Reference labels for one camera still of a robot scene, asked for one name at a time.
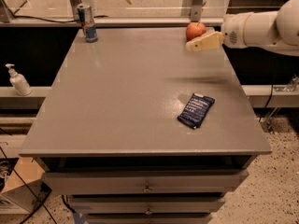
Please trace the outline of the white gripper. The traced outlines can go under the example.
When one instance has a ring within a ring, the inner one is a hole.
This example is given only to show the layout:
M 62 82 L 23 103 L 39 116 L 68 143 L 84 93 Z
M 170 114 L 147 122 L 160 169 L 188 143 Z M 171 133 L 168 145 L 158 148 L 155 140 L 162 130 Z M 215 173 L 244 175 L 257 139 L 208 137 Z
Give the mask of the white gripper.
M 244 31 L 249 13 L 226 14 L 223 17 L 221 32 L 203 34 L 186 43 L 186 49 L 192 52 L 217 49 L 224 45 L 231 49 L 246 47 Z

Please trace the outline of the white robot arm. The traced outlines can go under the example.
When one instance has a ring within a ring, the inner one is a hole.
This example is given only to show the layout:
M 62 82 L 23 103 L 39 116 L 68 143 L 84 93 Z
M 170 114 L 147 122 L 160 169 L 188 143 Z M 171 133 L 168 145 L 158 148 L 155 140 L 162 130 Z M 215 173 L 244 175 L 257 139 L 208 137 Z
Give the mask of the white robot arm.
M 198 52 L 220 45 L 299 56 L 299 0 L 288 1 L 278 11 L 226 14 L 219 32 L 207 32 L 188 41 L 186 49 Z

